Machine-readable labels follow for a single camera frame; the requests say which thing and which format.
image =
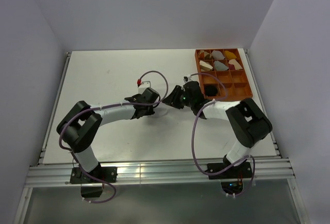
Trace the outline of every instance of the orange tray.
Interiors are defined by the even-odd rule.
[[[250,85],[249,85],[249,81],[248,78],[246,76],[245,73],[245,69],[241,60],[241,57],[238,53],[237,49],[213,49],[213,50],[204,50],[208,53],[212,53],[212,51],[217,50],[220,51],[224,56],[225,56],[225,51],[229,51],[232,52],[236,55],[237,57],[237,62],[242,66],[243,70],[227,70],[227,71],[216,71],[215,67],[214,67],[214,61],[215,59],[212,57],[211,60],[204,60],[204,58],[199,58],[198,53],[200,50],[196,50],[195,51],[195,59],[196,59],[196,65],[197,65],[197,71],[198,73],[201,73],[201,67],[200,67],[200,60],[205,61],[209,64],[211,64],[213,66],[213,70],[212,71],[208,71],[208,72],[203,72],[203,73],[207,73],[210,75],[213,75],[214,77],[218,78],[223,85],[225,86],[225,88],[227,89],[228,92],[228,97],[223,100],[223,101],[240,101],[243,100],[245,98],[251,98],[253,96]],[[228,67],[228,59],[225,56],[224,60],[219,60],[219,62],[225,64]],[[207,76],[207,75],[199,75],[199,79],[200,79],[200,86],[201,86],[201,90],[202,93],[205,96],[205,90],[204,87],[207,85],[214,85],[217,87],[218,89],[218,94],[216,96],[205,96],[206,98],[212,100],[212,99],[216,99],[217,97],[224,97],[225,96],[225,90],[223,89],[223,87],[218,84],[218,82],[212,78],[211,76]]]

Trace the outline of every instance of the white surface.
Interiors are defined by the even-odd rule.
[[[73,52],[53,126],[49,136],[45,164],[70,163],[72,157],[58,146],[56,126],[79,100],[89,104],[116,103],[137,93],[136,81],[148,70],[159,70],[169,82],[169,91],[183,84],[183,76],[196,72],[194,50],[135,50]],[[248,72],[251,85],[251,74]],[[161,95],[165,84],[157,74],[147,75],[152,86]],[[256,89],[254,99],[260,106]],[[189,108],[168,109],[162,117],[143,117],[124,120],[99,128],[92,144],[96,158],[101,161],[153,161],[165,159],[189,159],[191,155],[191,131],[194,114]],[[199,120],[195,149],[198,158],[223,157],[235,142],[234,132],[228,121]],[[260,142],[254,156],[275,156],[273,142],[268,136]]]
[[[329,0],[274,0],[250,60],[312,223],[329,223]]]
[[[12,223],[38,161],[64,52],[33,0],[0,0],[0,223]]]
[[[250,47],[273,0],[36,0],[74,50]]]

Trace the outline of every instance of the white wall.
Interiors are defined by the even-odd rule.
[[[0,223],[42,146],[65,54],[33,0],[0,0]]]
[[[36,0],[68,50],[249,47],[273,0]]]
[[[330,222],[329,0],[274,0],[251,46],[280,151],[313,223]]]

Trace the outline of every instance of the cable clip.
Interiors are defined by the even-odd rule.
[[[192,81],[191,80],[191,74],[188,74],[187,76],[184,76],[184,83],[187,83],[189,81]]]

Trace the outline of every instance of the yellow block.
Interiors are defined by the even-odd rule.
[[[225,55],[228,60],[237,59],[236,55],[232,52],[229,52],[228,50],[225,50]]]

